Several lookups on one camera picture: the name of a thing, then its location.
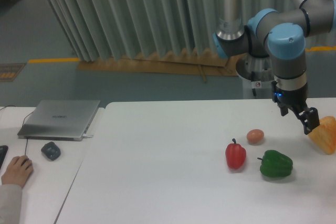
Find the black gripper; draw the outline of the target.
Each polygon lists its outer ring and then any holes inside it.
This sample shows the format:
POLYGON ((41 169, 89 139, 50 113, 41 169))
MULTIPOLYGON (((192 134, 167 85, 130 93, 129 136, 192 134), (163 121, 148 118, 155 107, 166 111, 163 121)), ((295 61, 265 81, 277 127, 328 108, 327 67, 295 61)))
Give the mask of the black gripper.
POLYGON ((288 109, 291 109, 302 123, 304 134, 310 134, 320 125, 320 121, 318 110, 314 107, 309 108, 306 103, 308 84, 290 91, 279 88, 277 84, 275 80, 271 83, 272 100, 279 106, 281 116, 287 115, 288 109))

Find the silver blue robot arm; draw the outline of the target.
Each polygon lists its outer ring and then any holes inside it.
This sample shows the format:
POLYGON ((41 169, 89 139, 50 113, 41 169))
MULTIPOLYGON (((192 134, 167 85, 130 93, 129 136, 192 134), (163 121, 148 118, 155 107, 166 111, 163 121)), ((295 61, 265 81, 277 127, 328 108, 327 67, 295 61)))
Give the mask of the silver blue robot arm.
POLYGON ((259 11, 246 25, 242 0, 218 0, 219 19, 213 40, 219 57, 246 53, 267 59, 273 75, 272 100, 281 115, 292 111, 305 134, 320 124, 316 108, 307 106, 306 38, 335 30, 335 0, 292 0, 296 9, 259 11))

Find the beige sleeved forearm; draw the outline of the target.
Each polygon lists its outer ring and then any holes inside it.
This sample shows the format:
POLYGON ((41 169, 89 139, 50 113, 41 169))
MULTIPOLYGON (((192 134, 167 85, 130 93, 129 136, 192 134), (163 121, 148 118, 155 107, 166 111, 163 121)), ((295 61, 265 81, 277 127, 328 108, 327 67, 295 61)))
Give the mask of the beige sleeved forearm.
POLYGON ((20 223, 22 188, 18 185, 1 185, 1 223, 20 223))

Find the person's hand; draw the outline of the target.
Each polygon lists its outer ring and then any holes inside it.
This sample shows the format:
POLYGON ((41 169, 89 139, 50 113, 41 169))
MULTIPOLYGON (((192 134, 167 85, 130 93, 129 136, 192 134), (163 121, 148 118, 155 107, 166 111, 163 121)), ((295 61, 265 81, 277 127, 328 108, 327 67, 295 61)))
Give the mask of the person's hand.
POLYGON ((5 173, 1 177, 3 185, 17 185, 20 188, 24 188, 29 177, 34 171, 33 165, 27 170, 22 169, 21 164, 26 159, 28 159, 26 155, 15 156, 12 158, 5 173))

